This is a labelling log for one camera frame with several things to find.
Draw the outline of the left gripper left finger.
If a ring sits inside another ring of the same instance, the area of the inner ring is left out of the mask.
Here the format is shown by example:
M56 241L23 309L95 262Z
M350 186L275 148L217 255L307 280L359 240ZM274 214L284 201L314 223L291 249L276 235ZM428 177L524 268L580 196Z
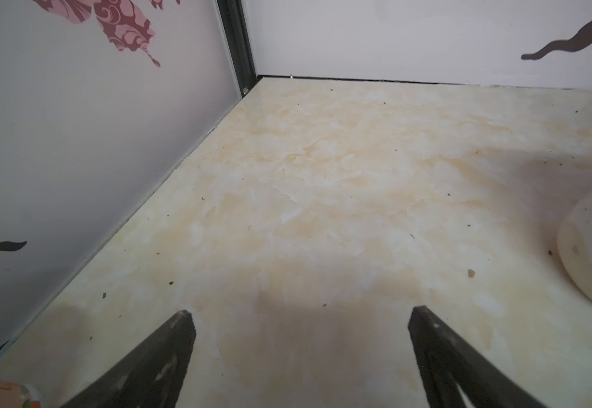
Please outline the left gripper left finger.
M180 310L65 407L175 407L197 331Z

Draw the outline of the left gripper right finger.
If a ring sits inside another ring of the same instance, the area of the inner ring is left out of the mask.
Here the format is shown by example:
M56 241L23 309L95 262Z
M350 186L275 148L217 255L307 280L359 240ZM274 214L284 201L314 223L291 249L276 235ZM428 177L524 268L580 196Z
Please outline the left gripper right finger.
M408 331L429 406L543 406L427 307L413 309Z

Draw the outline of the orange can white lid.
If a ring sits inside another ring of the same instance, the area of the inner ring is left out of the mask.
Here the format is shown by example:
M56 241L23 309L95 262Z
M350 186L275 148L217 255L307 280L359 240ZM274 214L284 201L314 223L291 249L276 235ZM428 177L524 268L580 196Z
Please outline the orange can white lid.
M44 407L39 391L31 385L0 381L0 408Z

